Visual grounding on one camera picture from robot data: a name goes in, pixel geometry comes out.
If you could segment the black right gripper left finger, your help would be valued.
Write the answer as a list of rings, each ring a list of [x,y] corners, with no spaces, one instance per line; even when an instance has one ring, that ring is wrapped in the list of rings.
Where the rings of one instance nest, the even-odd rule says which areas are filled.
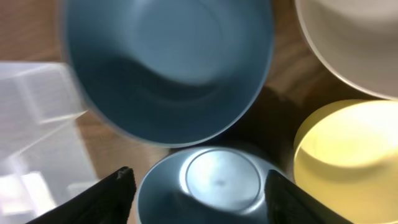
[[[122,167],[28,224],[126,224],[136,190],[133,169]]]

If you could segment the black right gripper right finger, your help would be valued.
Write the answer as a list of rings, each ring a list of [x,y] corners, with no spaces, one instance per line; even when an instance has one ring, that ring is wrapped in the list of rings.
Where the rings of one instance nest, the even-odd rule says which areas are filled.
[[[276,170],[267,173],[264,193],[270,224],[352,224]]]

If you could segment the small yellow bowl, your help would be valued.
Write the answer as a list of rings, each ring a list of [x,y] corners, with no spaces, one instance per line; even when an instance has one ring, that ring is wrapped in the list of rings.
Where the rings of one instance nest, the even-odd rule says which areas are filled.
[[[294,139],[293,175],[352,223],[397,223],[397,102],[341,100],[313,112]]]

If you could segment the small grey-blue bowl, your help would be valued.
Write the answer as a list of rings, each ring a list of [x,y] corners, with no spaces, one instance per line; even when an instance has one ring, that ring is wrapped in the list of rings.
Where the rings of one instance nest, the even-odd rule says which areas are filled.
[[[136,195],[140,224],[267,223],[265,185],[277,167],[226,146],[193,147],[154,165]]]

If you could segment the large dark blue bowl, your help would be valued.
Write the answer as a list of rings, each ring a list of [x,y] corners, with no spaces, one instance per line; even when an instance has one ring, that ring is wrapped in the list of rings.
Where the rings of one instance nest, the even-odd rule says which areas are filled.
[[[87,105],[156,145],[227,130],[271,66],[268,0],[66,0],[61,11],[63,51]]]

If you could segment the large beige bowl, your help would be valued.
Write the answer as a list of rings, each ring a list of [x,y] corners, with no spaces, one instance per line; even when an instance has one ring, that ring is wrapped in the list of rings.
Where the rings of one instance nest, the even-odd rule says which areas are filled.
[[[302,34],[321,63],[347,85],[397,99],[397,1],[296,0]]]

